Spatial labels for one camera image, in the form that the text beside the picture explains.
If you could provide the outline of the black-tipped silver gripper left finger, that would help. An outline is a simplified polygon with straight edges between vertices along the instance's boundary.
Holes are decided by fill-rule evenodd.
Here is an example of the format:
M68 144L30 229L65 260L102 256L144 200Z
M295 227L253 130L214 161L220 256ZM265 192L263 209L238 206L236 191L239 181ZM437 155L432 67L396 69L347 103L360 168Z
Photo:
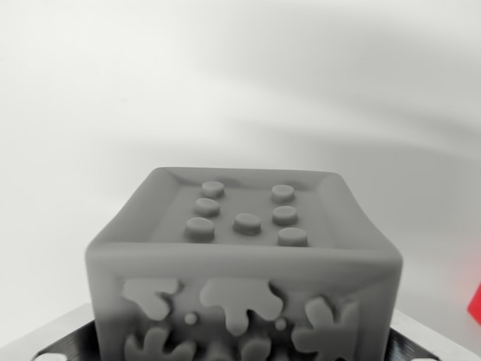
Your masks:
M60 353L68 360L100 359L89 303L1 347L2 360L34 360L45 353Z

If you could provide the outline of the black-tipped silver gripper right finger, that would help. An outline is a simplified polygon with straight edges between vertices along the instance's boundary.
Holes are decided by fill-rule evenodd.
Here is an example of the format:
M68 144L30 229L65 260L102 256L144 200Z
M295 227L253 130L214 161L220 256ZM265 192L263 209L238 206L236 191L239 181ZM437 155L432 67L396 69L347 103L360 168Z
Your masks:
M480 360L480 356L395 309L389 360Z

